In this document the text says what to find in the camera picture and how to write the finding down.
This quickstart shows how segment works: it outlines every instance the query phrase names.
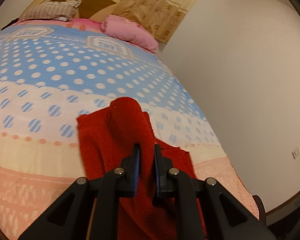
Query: pillow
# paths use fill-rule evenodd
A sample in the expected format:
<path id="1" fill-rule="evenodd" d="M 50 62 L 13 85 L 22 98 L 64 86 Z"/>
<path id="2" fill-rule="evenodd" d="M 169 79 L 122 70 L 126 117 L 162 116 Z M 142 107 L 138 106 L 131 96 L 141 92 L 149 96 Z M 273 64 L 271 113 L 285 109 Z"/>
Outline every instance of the pillow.
<path id="1" fill-rule="evenodd" d="M 66 20 L 69 21 L 77 12 L 77 8 L 81 2 L 82 1 L 42 3 L 26 10 L 20 17 L 19 21 L 33 19 L 54 19 L 58 17 L 65 17 Z"/>
<path id="2" fill-rule="evenodd" d="M 158 42 L 140 24 L 128 19 L 110 14 L 102 23 L 104 34 L 122 41 L 138 45 L 150 52 L 158 49 Z"/>

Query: striped pillow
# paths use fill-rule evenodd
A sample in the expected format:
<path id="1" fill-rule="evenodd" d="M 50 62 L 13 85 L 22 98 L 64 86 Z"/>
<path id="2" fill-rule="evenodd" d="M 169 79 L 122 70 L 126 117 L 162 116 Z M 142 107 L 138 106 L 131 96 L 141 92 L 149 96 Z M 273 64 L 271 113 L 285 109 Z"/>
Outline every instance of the striped pillow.
<path id="1" fill-rule="evenodd" d="M 68 21 L 73 18 L 82 1 L 46 2 L 26 10 L 19 21 L 33 19 L 54 19 L 65 17 Z"/>

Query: bed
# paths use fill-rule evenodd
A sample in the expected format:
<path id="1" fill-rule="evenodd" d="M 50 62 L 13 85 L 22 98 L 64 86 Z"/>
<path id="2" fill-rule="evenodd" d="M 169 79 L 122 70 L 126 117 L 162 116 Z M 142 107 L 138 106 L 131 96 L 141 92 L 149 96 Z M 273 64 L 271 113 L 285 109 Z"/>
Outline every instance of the bed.
<path id="1" fill-rule="evenodd" d="M 35 0 L 30 6 L 46 1 Z M 102 21 L 120 0 L 82 0 L 76 17 Z M 148 112 L 160 140 L 189 151 L 199 179 L 215 177 L 258 217 L 207 119 L 169 68 L 98 29 L 30 20 L 0 32 L 0 228 L 18 236 L 85 176 L 76 118 L 117 97 Z"/>

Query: printed logo on bedspread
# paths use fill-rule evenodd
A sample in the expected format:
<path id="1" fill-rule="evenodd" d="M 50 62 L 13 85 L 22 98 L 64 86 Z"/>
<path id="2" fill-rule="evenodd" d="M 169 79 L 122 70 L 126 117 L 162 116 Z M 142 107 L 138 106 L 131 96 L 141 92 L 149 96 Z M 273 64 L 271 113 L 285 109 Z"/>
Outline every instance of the printed logo on bedspread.
<path id="1" fill-rule="evenodd" d="M 25 38 L 36 39 L 45 36 L 49 33 L 52 33 L 53 31 L 54 29 L 45 26 L 26 27 L 15 31 L 5 39 L 6 40 L 25 39 Z"/>
<path id="2" fill-rule="evenodd" d="M 119 56 L 134 59 L 131 50 L 123 44 L 116 42 L 113 38 L 88 36 L 87 45 L 94 49 L 102 49 L 108 52 L 112 52 Z"/>

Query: fabric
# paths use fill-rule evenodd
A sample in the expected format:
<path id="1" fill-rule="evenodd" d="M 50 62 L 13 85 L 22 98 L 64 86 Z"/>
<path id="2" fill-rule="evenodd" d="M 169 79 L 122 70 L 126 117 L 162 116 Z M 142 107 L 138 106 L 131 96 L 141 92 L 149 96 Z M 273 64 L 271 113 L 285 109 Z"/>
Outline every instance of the fabric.
<path id="1" fill-rule="evenodd" d="M 121 198 L 118 239 L 176 239 L 172 200 L 153 206 L 156 191 L 154 143 L 175 167 L 195 178 L 188 152 L 171 147 L 154 137 L 149 114 L 142 112 L 132 98 L 118 98 L 110 106 L 77 118 L 80 151 L 88 179 L 102 177 L 130 156 L 133 145 L 140 144 L 140 177 L 134 198 Z"/>
<path id="2" fill-rule="evenodd" d="M 140 24 L 116 15 L 109 15 L 101 24 L 104 34 L 155 52 L 157 41 Z"/>
<path id="3" fill-rule="evenodd" d="M 19 21 L 32 19 L 54 19 L 65 17 L 68 21 L 73 18 L 82 1 L 46 2 L 29 8 Z"/>
<path id="4" fill-rule="evenodd" d="M 113 14 L 141 24 L 167 43 L 196 0 L 122 0 Z"/>
<path id="5" fill-rule="evenodd" d="M 189 151 L 197 178 L 215 177 L 258 217 L 207 118 L 169 68 L 139 46 L 80 26 L 29 20 L 0 32 L 0 228 L 9 240 L 85 176 L 76 118 L 122 96 L 149 114 L 156 138 Z"/>

